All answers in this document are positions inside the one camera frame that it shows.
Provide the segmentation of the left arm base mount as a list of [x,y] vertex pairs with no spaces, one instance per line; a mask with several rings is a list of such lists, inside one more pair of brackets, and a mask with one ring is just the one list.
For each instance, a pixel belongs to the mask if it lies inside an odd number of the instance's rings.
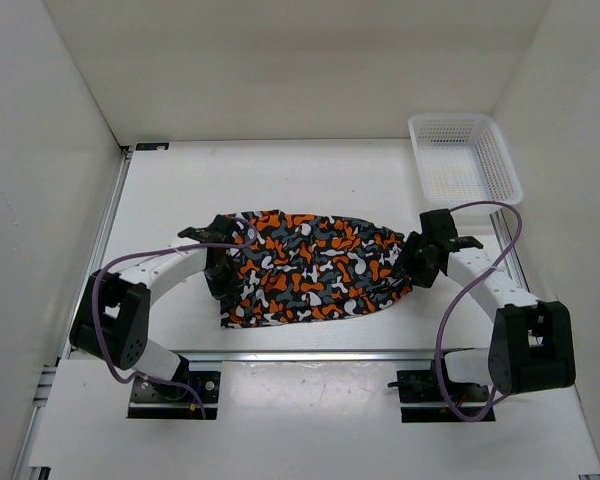
[[131,387],[127,417],[142,420],[207,420],[217,419],[221,387],[221,371],[191,367],[186,384],[188,390],[136,378]]

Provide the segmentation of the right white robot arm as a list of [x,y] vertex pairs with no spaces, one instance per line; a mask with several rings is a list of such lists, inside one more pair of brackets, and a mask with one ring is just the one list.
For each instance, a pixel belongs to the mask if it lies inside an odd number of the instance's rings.
[[450,400],[470,384],[492,387],[503,396],[572,386],[576,364],[567,307],[518,287],[477,239],[458,234],[450,210],[425,212],[420,224],[401,255],[413,286],[430,288],[445,275],[492,323],[486,348],[446,350],[444,335],[437,335],[429,375],[432,393]]

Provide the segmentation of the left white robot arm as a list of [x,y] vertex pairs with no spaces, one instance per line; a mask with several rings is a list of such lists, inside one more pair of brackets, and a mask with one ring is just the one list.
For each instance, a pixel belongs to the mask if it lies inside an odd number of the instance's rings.
[[211,295],[237,289],[232,254],[252,238],[241,218],[218,215],[204,228],[187,227],[163,250],[128,254],[93,272],[75,314],[69,343],[99,358],[114,378],[121,370],[142,376],[168,400],[190,386],[184,357],[149,339],[151,307],[188,278],[202,274]]

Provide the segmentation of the orange camouflage shorts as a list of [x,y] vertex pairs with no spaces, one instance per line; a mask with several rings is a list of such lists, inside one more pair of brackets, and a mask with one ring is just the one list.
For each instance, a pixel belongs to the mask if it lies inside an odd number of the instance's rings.
[[[246,211],[229,251],[237,285],[220,301],[224,328],[343,320],[386,309],[413,289],[404,234],[337,215]],[[252,243],[242,248],[245,240]]]

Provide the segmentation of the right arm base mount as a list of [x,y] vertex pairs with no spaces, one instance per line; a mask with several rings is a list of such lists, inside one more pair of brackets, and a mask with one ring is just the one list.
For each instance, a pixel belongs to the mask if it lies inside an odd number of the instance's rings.
[[[398,392],[402,423],[462,422],[445,402],[432,369],[398,370],[387,387]],[[490,394],[487,386],[475,383],[450,382],[447,391],[455,407],[469,417],[481,412]]]

